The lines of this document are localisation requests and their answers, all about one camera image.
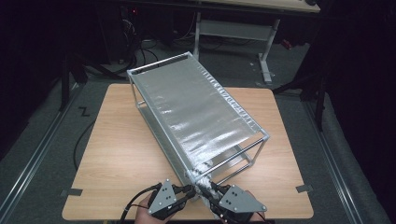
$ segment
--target dark background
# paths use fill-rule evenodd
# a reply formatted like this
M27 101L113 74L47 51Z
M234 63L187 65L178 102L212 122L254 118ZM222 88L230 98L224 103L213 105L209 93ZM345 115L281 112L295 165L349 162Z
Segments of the dark background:
M318 23L285 18L275 42L287 39L292 45L311 44L295 80L312 74L328 75L326 90L346 140L378 200L396 222L396 213L391 210L396 201L395 1L318 3L321 15L348 19ZM137 16L140 28L168 44L174 29L183 33L191 22L184 20L191 12L169 9L156 9L155 13L141 9ZM67 52L78 52L97 63L126 58L120 17L114 5L0 3L1 158L60 78ZM319 84L316 79L298 88L317 90Z

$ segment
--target black stand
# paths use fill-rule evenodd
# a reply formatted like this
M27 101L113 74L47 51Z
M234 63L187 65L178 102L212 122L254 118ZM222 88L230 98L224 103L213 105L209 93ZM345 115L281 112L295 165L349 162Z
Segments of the black stand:
M326 73L325 76L317 74L317 75L311 75L308 77L302 77L301 79L294 80L284 86L273 89L273 93L279 94L279 93L286 91L288 89L296 89L300 85L310 82L310 87L308 88L308 90L303 90L303 92L300 94L300 99L302 101L308 101L308 100L313 99L315 94L318 93L317 94L316 110L315 110L315 122L318 126L318 129L320 131L322 131L322 114L323 114L323 110L324 110L326 80L327 80L327 77L329 74L330 74L330 72Z
M72 74L74 80L78 84L85 85L87 83L88 76L85 73L84 65L89 65L110 78L117 80L125 79L125 77L120 77L115 73L107 70L102 65L87 60L80 55L68 54L64 57L64 61L63 61L62 96L61 96L62 103L61 103L61 107L59 108L60 111L64 110L70 98L69 73Z

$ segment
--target metal rod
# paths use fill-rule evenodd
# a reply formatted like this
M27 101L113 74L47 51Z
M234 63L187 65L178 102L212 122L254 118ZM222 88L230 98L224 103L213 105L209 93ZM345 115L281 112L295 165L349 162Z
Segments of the metal rod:
M263 147L264 147L264 141L262 141L262 144L260 145L259 150L257 150L256 154L253 157L253 160L252 160L253 163L256 162Z
M267 44L265 46L264 53L261 54L261 57L260 57L260 61L262 61L262 62L267 60L267 56L268 56L268 54L270 52L270 49L271 49L271 46L272 46L272 44L274 42L274 38L275 38L277 27L279 26L279 23L280 23L280 20L275 20L274 21L274 25L271 28L271 32L269 34L269 37L268 37L268 40L267 40Z
M187 57L188 57L187 53L180 54L180 55L177 55L175 57L168 58L168 59L165 59L165 60L161 60L161 61L156 62L156 63L151 63L151 64L140 66L140 67L135 68L135 69L128 70L128 74L131 75L131 76L135 76L135 75L138 75L139 73L141 73L142 71L144 71L144 70L147 71L150 68L156 67L157 65L158 66L164 66L164 65L167 65L169 63L177 62L178 60L186 59Z
M212 168L206 170L205 172L203 172L203 173L201 173L200 175L196 176L196 177L194 178L194 182L196 182L196 181L200 180L202 177L204 177L204 176L206 176L206 175L212 173L214 170L218 169L220 166L222 166L222 165L224 165L225 163L227 163L227 162L229 162L229 161L235 159L236 157L238 157L238 156L241 155L242 153L245 153L246 151L248 151L248 150L250 150L251 148L257 146L259 143L261 143L261 142L263 142L263 141L264 141L263 138L257 140L256 142L254 142L254 143L250 144L249 146L245 147L243 150L241 150L241 151L239 151L239 152L233 154L233 155L232 155L231 157L229 157L228 159L226 159L226 160L220 162L219 164L217 164L216 166L214 166L214 167L212 167Z
M199 37L201 34L201 12L197 12L197 21L195 23L195 39L194 39L194 51L192 55L199 61Z
M221 185L222 183L224 183L225 181L231 179L232 177L239 175L240 173L242 173L242 171L246 170L247 168L249 168L250 166L252 166L252 162L242 166L241 168L239 168L237 171L233 172L232 174L224 177L223 179L221 179L217 184Z

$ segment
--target silver foil covering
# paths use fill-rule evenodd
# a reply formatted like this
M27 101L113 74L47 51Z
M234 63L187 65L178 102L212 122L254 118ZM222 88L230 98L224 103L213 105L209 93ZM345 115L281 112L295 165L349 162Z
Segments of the silver foil covering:
M192 167L209 161L261 127L189 53L177 63L130 72L146 104Z

